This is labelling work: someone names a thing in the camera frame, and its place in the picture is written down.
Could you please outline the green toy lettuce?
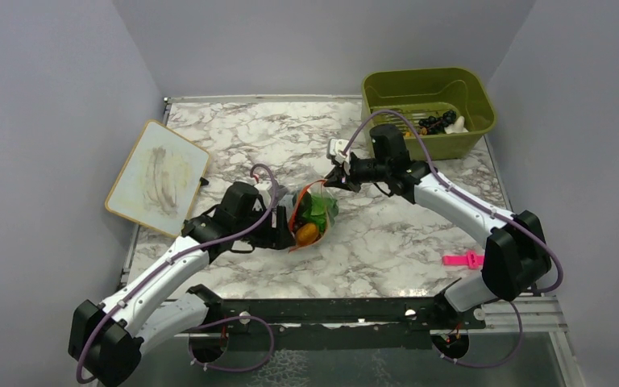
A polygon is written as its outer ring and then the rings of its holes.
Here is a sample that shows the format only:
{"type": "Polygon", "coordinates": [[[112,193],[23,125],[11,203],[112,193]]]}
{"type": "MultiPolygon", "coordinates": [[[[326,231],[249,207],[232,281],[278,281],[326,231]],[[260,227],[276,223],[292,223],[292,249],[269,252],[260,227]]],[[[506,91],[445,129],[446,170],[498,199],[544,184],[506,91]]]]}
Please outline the green toy lettuce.
{"type": "Polygon", "coordinates": [[[299,219],[306,223],[315,223],[321,232],[334,225],[338,214],[338,201],[330,195],[306,193],[298,209],[299,219]]]}

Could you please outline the clear zip bag orange zipper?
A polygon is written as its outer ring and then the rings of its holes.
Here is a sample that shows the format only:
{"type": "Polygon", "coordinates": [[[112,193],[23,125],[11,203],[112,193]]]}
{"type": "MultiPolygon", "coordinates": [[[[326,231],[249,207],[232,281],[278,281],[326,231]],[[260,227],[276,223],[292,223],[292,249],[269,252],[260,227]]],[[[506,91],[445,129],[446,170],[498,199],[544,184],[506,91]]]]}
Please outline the clear zip bag orange zipper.
{"type": "Polygon", "coordinates": [[[286,193],[279,204],[286,209],[287,228],[293,237],[291,252],[322,241],[335,225],[338,200],[320,179],[286,193]]]}

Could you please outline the orange toy fruit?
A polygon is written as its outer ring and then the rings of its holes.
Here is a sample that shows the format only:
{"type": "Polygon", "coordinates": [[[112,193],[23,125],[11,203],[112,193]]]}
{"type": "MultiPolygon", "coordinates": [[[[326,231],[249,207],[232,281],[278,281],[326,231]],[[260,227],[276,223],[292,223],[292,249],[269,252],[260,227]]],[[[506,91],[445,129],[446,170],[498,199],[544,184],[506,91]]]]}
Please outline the orange toy fruit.
{"type": "Polygon", "coordinates": [[[296,245],[304,247],[313,244],[320,236],[320,230],[315,223],[307,223],[295,232],[296,245]]]}

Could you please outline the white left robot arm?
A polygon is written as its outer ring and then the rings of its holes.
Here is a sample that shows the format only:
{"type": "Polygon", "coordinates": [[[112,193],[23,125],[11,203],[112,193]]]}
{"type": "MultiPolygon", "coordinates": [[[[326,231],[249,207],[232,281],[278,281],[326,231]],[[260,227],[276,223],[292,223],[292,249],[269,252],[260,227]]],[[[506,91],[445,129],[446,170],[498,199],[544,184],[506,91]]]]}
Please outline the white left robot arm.
{"type": "Polygon", "coordinates": [[[168,296],[195,273],[230,251],[238,240],[262,238],[271,248],[272,214],[280,186],[275,179],[256,185],[236,181],[221,202],[185,221],[181,235],[149,269],[99,303],[82,302],[73,313],[69,355],[80,384],[121,385],[143,355],[166,339],[194,328],[211,331],[238,320],[223,313],[223,300],[198,285],[165,306],[168,296]]]}

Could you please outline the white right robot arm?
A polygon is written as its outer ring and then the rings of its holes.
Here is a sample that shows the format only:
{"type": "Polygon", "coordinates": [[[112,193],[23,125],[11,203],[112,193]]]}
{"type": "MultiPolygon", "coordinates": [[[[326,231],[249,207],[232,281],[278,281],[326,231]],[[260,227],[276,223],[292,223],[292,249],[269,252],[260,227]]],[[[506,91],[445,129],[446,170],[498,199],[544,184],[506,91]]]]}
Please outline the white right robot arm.
{"type": "Polygon", "coordinates": [[[384,183],[389,194],[432,210],[470,235],[483,249],[480,271],[448,285],[434,297],[433,317],[452,328],[465,312],[496,299],[514,300],[551,268],[538,217],[489,205],[458,188],[435,167],[412,160],[399,129],[382,124],[370,130],[373,156],[359,158],[344,139],[331,139],[333,169],[326,186],[358,192],[363,184],[384,183]]]}

